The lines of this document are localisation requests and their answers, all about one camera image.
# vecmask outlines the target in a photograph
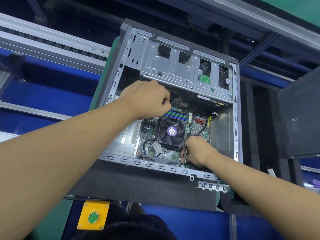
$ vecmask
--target barcode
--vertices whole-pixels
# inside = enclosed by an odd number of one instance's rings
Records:
[[[140,124],[141,124],[141,120],[138,120],[136,123],[136,126],[134,127],[134,131],[133,131],[132,138],[131,138],[131,144],[136,144],[136,142],[137,142]]]

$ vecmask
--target motherboard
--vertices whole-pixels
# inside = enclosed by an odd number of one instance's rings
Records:
[[[140,139],[138,142],[137,156],[141,154],[145,154],[147,156],[171,160],[173,163],[179,164],[182,167],[186,167],[186,168],[194,167],[191,164],[185,164],[185,165],[181,164],[180,160],[181,160],[182,146],[184,145],[184,142],[190,135],[197,135],[198,133],[199,133],[199,136],[203,137],[203,139],[205,139],[206,141],[209,141],[211,117],[205,117],[204,114],[199,113],[198,111],[185,108],[186,104],[182,102],[178,104],[179,105],[182,104],[182,107],[172,106],[172,109],[168,111],[166,114],[164,114],[162,117],[150,118],[143,121],[142,127],[141,127]],[[170,135],[169,130],[171,129],[171,127],[178,126],[180,128],[178,129],[178,131],[173,130],[172,133],[175,133],[176,135],[178,135],[179,133],[183,133],[183,135],[180,138],[181,143],[177,147],[174,147],[174,145],[169,145],[168,143],[164,143],[164,142],[158,143],[158,145],[159,144],[161,145],[161,151],[160,153],[157,153],[156,151],[159,152],[159,148],[156,150],[154,148],[155,146],[154,143],[156,141],[159,141],[157,140],[157,137],[159,137],[159,134],[161,136],[161,131],[158,131],[158,130],[163,130],[163,126],[161,123],[166,119],[170,121],[170,123],[168,123],[167,125],[168,128],[165,128],[168,130],[169,135]]]

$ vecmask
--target black fan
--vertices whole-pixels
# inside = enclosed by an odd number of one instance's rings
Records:
[[[183,121],[163,116],[157,141],[171,147],[183,147],[186,125]]]

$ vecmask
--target rectangular cutout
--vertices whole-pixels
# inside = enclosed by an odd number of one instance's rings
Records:
[[[180,51],[179,53],[179,63],[190,66],[191,64],[191,55],[185,52]]]
[[[229,80],[229,68],[220,65],[219,66],[219,88],[227,89],[229,90],[229,83],[227,83],[227,80]]]
[[[159,44],[157,55],[163,58],[170,58],[171,48],[162,44]]]
[[[199,70],[202,71],[202,74],[199,75],[198,80],[203,83],[210,83],[210,75],[211,75],[211,62],[200,59]]]

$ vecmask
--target green button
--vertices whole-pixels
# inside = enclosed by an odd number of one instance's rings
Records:
[[[88,217],[88,222],[89,223],[95,223],[98,220],[98,213],[97,212],[92,212],[89,217]]]

